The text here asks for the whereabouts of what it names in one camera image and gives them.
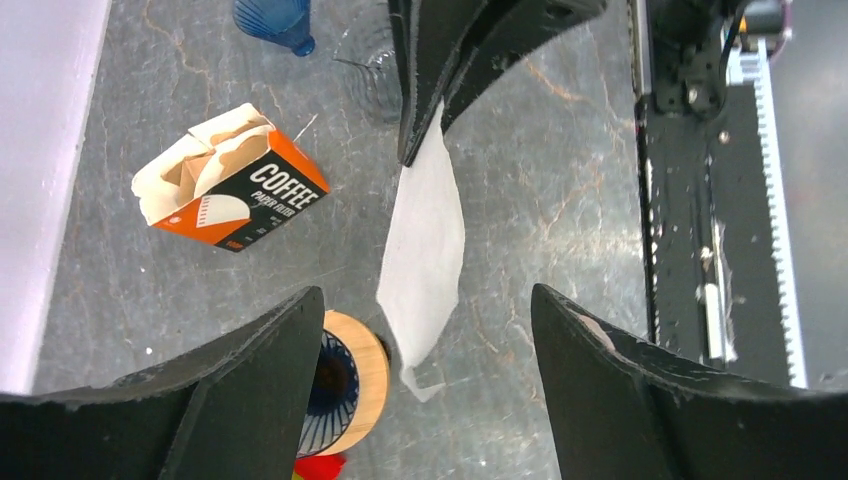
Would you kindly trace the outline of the orange coffee filter box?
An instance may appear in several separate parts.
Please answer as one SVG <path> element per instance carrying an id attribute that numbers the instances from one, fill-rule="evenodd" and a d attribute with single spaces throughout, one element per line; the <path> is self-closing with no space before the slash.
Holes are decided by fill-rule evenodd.
<path id="1" fill-rule="evenodd" d="M 317 164 L 252 104 L 188 129 L 133 177 L 151 227 L 230 252 L 330 192 Z"/>

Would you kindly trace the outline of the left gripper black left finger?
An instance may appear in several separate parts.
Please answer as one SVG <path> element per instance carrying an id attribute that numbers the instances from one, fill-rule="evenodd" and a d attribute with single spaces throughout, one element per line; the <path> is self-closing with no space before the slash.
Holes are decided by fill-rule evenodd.
<path id="1" fill-rule="evenodd" d="M 287 479 L 323 332 L 302 289 L 256 320 L 102 387 L 1 398 L 5 479 Z"/>

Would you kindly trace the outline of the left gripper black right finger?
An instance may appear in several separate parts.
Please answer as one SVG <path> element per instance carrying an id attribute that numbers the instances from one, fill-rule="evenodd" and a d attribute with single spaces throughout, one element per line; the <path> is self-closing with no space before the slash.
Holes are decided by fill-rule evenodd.
<path id="1" fill-rule="evenodd" d="M 847 396 L 680 357 L 533 287 L 531 326 L 565 479 L 843 479 Z"/>

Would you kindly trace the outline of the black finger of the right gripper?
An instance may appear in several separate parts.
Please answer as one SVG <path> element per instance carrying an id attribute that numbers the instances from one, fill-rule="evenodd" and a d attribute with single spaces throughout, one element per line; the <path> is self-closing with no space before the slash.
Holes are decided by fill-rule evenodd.
<path id="1" fill-rule="evenodd" d="M 456 104 L 463 76 L 504 16 L 502 1 L 390 1 L 402 108 L 397 156 L 415 161 L 439 104 Z"/>
<path id="2" fill-rule="evenodd" d="M 507 70 L 551 39 L 600 16 L 605 1 L 493 1 L 473 23 L 444 93 L 448 130 Z"/>

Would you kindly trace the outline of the white paper coffee filter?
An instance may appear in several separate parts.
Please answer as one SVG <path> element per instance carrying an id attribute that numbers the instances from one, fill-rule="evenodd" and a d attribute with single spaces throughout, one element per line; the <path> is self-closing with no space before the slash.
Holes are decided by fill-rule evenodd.
<path id="1" fill-rule="evenodd" d="M 424 403 L 444 388 L 420 386 L 427 359 L 458 304 L 464 216 L 439 104 L 414 162 L 401 169 L 376 300 L 396 342 L 399 379 Z"/>

